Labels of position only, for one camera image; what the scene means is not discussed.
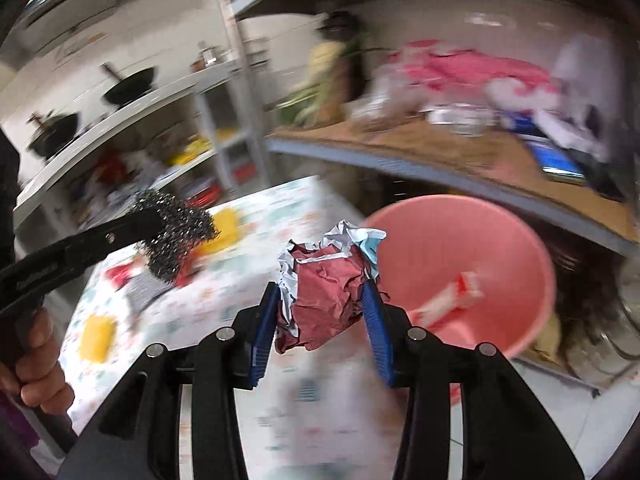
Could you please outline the person's left hand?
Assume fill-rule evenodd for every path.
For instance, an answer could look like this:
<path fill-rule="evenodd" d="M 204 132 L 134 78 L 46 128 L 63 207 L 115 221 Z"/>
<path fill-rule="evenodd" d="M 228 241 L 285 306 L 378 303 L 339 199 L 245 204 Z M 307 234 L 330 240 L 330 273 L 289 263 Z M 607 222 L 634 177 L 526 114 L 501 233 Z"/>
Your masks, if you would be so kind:
<path fill-rule="evenodd" d="M 38 310 L 27 342 L 26 353 L 15 365 L 1 364 L 1 390 L 19 396 L 29 408 L 41 408 L 49 415 L 65 415 L 75 393 L 58 362 L 60 345 L 45 308 Z"/>

